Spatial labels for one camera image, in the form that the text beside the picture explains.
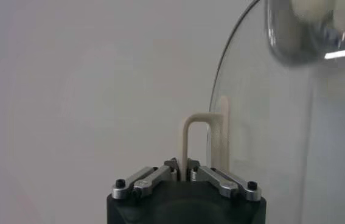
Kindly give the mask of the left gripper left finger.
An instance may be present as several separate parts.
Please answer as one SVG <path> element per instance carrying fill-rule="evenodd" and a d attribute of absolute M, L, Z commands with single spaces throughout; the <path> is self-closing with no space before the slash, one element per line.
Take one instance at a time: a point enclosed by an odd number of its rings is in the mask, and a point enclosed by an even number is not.
<path fill-rule="evenodd" d="M 143 167 L 125 179 L 117 179 L 111 188 L 115 200 L 126 200 L 135 194 L 143 198 L 153 193 L 154 188 L 163 181 L 178 181 L 178 160 L 164 161 L 160 167 Z"/>

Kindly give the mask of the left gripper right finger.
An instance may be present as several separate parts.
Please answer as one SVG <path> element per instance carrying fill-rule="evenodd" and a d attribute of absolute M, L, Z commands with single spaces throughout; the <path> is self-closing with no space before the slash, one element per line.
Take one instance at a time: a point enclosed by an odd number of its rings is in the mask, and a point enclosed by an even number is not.
<path fill-rule="evenodd" d="M 230 172 L 201 166 L 197 160 L 187 160 L 187 179 L 210 183 L 221 196 L 242 197 L 246 201 L 260 201 L 262 190 L 256 181 L 246 181 Z"/>

